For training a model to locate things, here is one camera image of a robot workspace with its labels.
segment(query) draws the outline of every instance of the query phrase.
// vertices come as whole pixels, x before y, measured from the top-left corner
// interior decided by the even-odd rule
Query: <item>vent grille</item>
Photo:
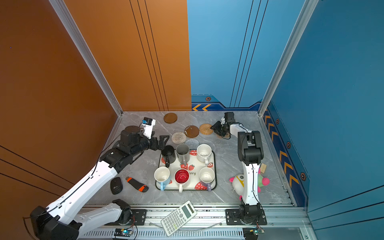
[[[108,230],[102,230],[97,228],[94,231],[87,232],[84,236],[81,236],[79,239],[113,239],[114,228]],[[133,239],[136,236],[136,230],[131,237],[118,237],[118,239]],[[162,229],[153,229],[153,228],[139,228],[136,240],[143,239],[152,239],[152,240],[161,240],[161,239],[244,239],[243,230],[241,228],[219,228],[219,229],[210,229],[205,231],[185,231],[180,230],[175,232],[172,236],[167,237],[166,233]]]

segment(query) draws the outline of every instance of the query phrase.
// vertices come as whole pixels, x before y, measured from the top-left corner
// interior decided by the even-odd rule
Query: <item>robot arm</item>
[[[237,155],[242,162],[245,178],[240,214],[243,221],[252,220],[255,215],[259,215],[261,208],[257,192],[257,174],[264,158],[260,132],[251,131],[236,122],[233,112],[224,113],[221,121],[217,121],[211,129],[221,137],[227,133],[237,137]]]
[[[49,204],[46,208],[35,208],[30,214],[33,231],[40,240],[76,240],[86,232],[117,220],[129,220],[130,206],[117,199],[108,206],[85,214],[77,214],[84,204],[109,180],[114,178],[128,164],[147,149],[162,150],[169,136],[152,137],[156,121],[144,118],[144,132],[137,126],[128,126],[121,132],[116,147],[100,157],[91,169],[68,192]]]

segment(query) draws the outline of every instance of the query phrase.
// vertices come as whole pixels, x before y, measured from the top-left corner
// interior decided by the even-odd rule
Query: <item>pink plush ear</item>
[[[267,185],[269,184],[269,178],[267,178],[267,177],[263,177],[263,179],[262,179],[262,184],[263,184],[264,186],[267,186]]]

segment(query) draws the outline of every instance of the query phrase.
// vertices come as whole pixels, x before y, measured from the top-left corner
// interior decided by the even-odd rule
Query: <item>marble table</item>
[[[224,116],[224,111],[176,111],[178,120],[173,124],[165,123],[163,117],[168,112],[124,112],[121,123],[115,137],[129,125],[138,126],[143,117],[156,119],[153,128],[155,137],[160,135],[172,136],[175,132],[184,131],[186,126],[195,125],[199,127],[203,123],[214,124]],[[268,186],[262,187],[259,199],[262,204],[291,204],[287,190],[283,187],[282,180],[276,169],[269,148],[267,147],[265,136],[262,132],[256,112],[235,111],[235,119],[251,130],[259,130],[262,134],[264,148],[264,159],[262,163],[267,165],[264,177],[270,179]],[[118,174],[122,178],[123,190],[113,195],[110,190],[110,182],[105,184],[89,201],[89,204],[109,204],[115,199],[122,199],[129,204],[174,204],[184,203],[190,200],[194,204],[239,204],[239,196],[236,194],[229,182],[229,178],[237,174],[242,174],[242,165],[237,156],[237,138],[229,140],[223,139],[215,133],[211,135],[199,134],[196,138],[200,144],[208,144],[216,154],[216,170],[218,186],[215,190],[208,191],[160,191],[155,187],[153,177],[154,171],[159,164],[160,150],[147,150],[132,165],[128,165]],[[169,145],[176,147],[171,139]],[[125,181],[125,177],[130,176],[137,181],[146,184],[149,190],[146,193],[137,191]]]

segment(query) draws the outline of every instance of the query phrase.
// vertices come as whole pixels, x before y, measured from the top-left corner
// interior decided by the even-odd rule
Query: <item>tray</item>
[[[195,186],[200,182],[200,178],[199,178],[200,170],[203,167],[207,167],[207,166],[197,159],[196,149],[191,149],[189,154],[190,154],[190,159],[187,162],[187,164],[188,164],[188,171],[189,171],[190,180],[189,180],[189,183],[187,186],[183,186],[183,191],[188,191],[188,190],[207,191],[207,190],[196,190],[195,189]],[[160,154],[159,167],[165,167],[165,162],[162,162],[161,159],[162,159],[162,156]],[[212,155],[211,155],[211,159],[209,160],[209,163],[210,164],[208,164],[208,166],[211,166],[211,163],[212,163],[212,169],[215,171],[215,179],[211,183],[211,188],[212,188],[212,190],[214,190],[217,186],[217,182],[216,182],[217,174],[216,174],[216,157],[215,157],[215,153],[213,151],[212,151]],[[192,170],[190,170],[190,165],[194,165],[194,168]],[[174,191],[179,190],[179,185],[175,181],[175,173],[177,170],[179,170],[181,168],[182,167],[180,166],[180,162],[179,162],[177,155],[176,155],[176,160],[173,163],[171,163],[169,165],[169,168],[168,168],[170,175],[171,175],[170,184],[168,184],[164,190],[174,190]],[[157,183],[156,181],[155,181],[155,186],[157,189],[160,190],[160,184]]]

